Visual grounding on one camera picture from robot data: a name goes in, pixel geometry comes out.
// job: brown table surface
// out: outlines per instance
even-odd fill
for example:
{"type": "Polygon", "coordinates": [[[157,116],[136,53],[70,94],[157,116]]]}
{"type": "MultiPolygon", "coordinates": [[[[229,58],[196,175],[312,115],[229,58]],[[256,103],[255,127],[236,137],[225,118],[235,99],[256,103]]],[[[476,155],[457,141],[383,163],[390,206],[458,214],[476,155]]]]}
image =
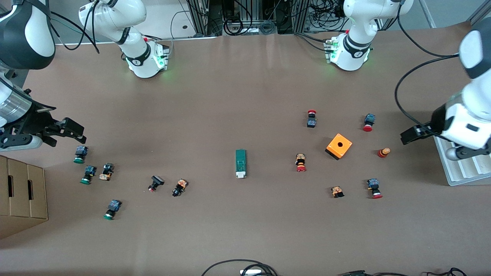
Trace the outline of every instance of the brown table surface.
{"type": "MultiPolygon", "coordinates": [[[[462,24],[412,31],[429,50],[452,54],[462,24]]],[[[318,35],[330,37],[332,34],[318,35]]],[[[356,72],[326,64],[294,36],[176,41],[169,70],[141,80],[114,44],[58,48],[25,87],[55,105],[55,118],[85,126],[86,165],[115,163],[110,182],[79,183],[78,143],[6,155],[46,168],[50,220],[0,241],[4,275],[198,276],[211,264],[251,258],[284,276],[366,270],[419,275],[459,267],[489,275],[491,186],[449,187],[433,139],[406,146],[412,126],[397,109],[397,80],[431,57],[398,31],[377,35],[356,72]],[[306,128],[306,112],[318,125],[306,128]],[[367,113],[374,130],[361,130],[367,113]],[[341,133],[353,142],[339,161],[324,149],[341,133]],[[386,159],[376,150],[390,147],[386,159]],[[247,150],[248,178],[235,178],[235,149],[247,150]],[[307,172],[297,173],[297,153],[307,172]],[[165,180],[149,193],[150,177],[165,180]],[[178,198],[171,191],[188,180],[178,198]],[[365,180],[378,178],[383,198],[365,180]],[[332,198],[340,185],[346,196],[332,198]],[[111,199],[123,202],[103,219],[111,199]]],[[[401,102],[421,120],[461,89],[458,59],[415,72],[401,102]]],[[[245,263],[210,275],[238,275],[245,263]]]]}

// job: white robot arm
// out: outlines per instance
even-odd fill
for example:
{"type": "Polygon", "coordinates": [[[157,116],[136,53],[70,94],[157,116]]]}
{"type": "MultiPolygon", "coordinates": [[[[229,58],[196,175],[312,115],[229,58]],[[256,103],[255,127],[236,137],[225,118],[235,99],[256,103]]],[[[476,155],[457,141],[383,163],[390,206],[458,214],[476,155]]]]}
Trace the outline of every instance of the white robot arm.
{"type": "Polygon", "coordinates": [[[79,9],[80,22],[114,41],[125,54],[129,68],[140,78],[165,70],[169,54],[168,47],[145,41],[135,29],[134,25],[145,21],[146,16],[141,0],[96,0],[79,9]]]}
{"type": "Polygon", "coordinates": [[[48,0],[13,0],[0,15],[0,152],[56,145],[51,136],[85,143],[83,126],[70,118],[53,119],[55,108],[30,96],[5,75],[12,69],[43,69],[55,56],[48,0]]]}
{"type": "Polygon", "coordinates": [[[413,0],[345,0],[343,10],[352,25],[348,33],[327,41],[327,61],[346,71],[359,69],[367,61],[378,31],[375,19],[396,17],[400,5],[400,14],[404,15],[412,4],[413,0]]]}
{"type": "Polygon", "coordinates": [[[462,91],[436,109],[430,122],[401,133],[403,144],[432,135],[454,142],[451,160],[491,153],[491,18],[474,25],[459,47],[461,63],[471,78],[462,91]]]}

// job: orange block with round holes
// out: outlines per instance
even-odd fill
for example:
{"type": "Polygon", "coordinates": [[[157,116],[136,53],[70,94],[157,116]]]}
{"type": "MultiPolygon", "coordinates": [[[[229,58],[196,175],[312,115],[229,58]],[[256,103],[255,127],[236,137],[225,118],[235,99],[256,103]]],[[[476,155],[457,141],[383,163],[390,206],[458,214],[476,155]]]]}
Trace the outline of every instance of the orange block with round holes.
{"type": "Polygon", "coordinates": [[[326,152],[334,157],[334,159],[339,160],[346,154],[352,144],[351,141],[338,133],[331,143],[327,145],[326,152]]]}

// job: silver metal cylinder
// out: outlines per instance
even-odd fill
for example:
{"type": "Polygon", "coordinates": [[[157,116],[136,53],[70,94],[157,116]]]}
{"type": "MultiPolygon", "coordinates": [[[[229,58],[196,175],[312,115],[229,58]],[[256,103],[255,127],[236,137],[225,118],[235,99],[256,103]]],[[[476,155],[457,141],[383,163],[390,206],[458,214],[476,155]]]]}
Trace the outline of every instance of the silver metal cylinder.
{"type": "MultiPolygon", "coordinates": [[[[3,75],[0,78],[3,78],[4,81],[13,86],[12,82],[3,75]]],[[[2,83],[0,83],[0,101],[0,116],[7,120],[8,123],[18,120],[32,105],[30,101],[19,96],[2,83]]]]}

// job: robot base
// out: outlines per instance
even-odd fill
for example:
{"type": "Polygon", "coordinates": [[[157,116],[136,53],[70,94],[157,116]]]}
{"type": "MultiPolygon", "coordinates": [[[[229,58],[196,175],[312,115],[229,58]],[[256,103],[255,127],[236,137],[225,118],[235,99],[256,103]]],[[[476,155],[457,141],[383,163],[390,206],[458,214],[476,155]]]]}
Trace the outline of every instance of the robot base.
{"type": "Polygon", "coordinates": [[[334,63],[339,68],[346,71],[358,70],[364,62],[368,60],[368,49],[364,54],[360,53],[360,56],[354,58],[344,47],[343,40],[346,37],[345,33],[331,38],[329,44],[324,43],[324,50],[326,51],[326,60],[328,63],[334,63]]]}
{"type": "Polygon", "coordinates": [[[161,71],[167,70],[169,63],[169,48],[164,48],[161,44],[153,41],[147,41],[150,45],[150,55],[140,66],[130,63],[127,59],[128,66],[137,77],[147,79],[155,76],[161,71]]]}

